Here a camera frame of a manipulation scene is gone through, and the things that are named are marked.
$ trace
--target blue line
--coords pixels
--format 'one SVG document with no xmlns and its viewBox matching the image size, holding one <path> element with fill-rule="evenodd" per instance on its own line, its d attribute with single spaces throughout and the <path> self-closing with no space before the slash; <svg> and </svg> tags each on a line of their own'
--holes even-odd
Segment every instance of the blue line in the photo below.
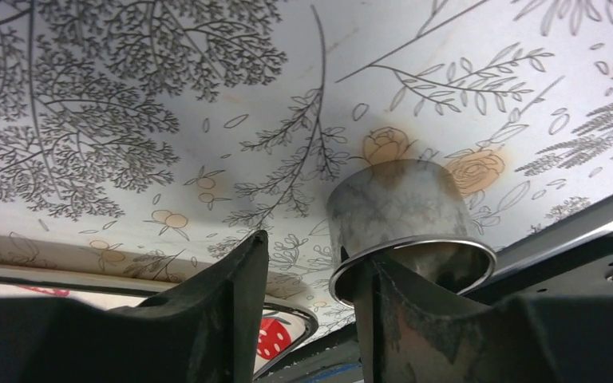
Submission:
<svg viewBox="0 0 613 383">
<path fill-rule="evenodd" d="M 349 364 L 349 365 L 343 365 L 340 366 L 336 369 L 332 369 L 331 371 L 328 371 L 322 375 L 318 375 L 317 377 L 313 377 L 308 381 L 305 381 L 304 383 L 314 383 L 316 381 L 322 381 L 323 379 L 327 378 L 327 377 L 332 377 L 334 375 L 337 375 L 339 373 L 344 373 L 346 371 L 352 370 L 352 369 L 356 369 L 358 368 L 358 365 L 355 364 Z"/>
</svg>

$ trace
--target floral tablecloth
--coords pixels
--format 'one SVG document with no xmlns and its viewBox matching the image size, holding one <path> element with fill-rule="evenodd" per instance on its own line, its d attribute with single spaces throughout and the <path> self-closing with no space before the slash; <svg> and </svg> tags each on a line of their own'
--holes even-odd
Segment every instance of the floral tablecloth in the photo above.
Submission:
<svg viewBox="0 0 613 383">
<path fill-rule="evenodd" d="M 451 171 L 496 249 L 613 194 L 613 0 L 0 0 L 0 263 L 178 282 L 256 229 L 327 291 L 324 203 Z"/>
</svg>

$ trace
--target table surface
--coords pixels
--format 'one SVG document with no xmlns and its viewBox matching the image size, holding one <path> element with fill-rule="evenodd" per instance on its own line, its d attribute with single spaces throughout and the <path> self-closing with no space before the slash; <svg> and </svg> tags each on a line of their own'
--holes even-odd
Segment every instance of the table surface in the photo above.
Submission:
<svg viewBox="0 0 613 383">
<path fill-rule="evenodd" d="M 267 229 L 330 297 L 325 202 L 432 160 L 502 249 L 613 194 L 613 0 L 0 0 L 0 263 L 179 282 Z"/>
</svg>

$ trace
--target metal cup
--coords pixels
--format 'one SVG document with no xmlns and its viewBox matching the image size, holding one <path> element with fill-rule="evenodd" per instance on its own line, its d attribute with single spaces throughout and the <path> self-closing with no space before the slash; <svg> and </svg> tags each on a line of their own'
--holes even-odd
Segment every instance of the metal cup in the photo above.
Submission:
<svg viewBox="0 0 613 383">
<path fill-rule="evenodd" d="M 438 164 L 394 160 L 363 169 L 334 189 L 326 210 L 330 294 L 344 305 L 352 306 L 354 266 L 380 252 L 456 294 L 494 272 L 495 251 L 474 239 L 459 189 Z"/>
</svg>

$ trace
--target stainless steel cup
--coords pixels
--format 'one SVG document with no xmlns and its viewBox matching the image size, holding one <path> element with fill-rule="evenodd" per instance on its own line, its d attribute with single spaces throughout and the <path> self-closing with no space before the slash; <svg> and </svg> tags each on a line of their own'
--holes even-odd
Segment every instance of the stainless steel cup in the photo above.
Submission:
<svg viewBox="0 0 613 383">
<path fill-rule="evenodd" d="M 342 304 L 351 306 L 352 269 L 381 252 L 457 294 L 495 269 L 495 251 L 474 239 L 459 189 L 438 164 L 373 165 L 342 181 L 326 209 L 335 266 L 330 294 Z"/>
</svg>

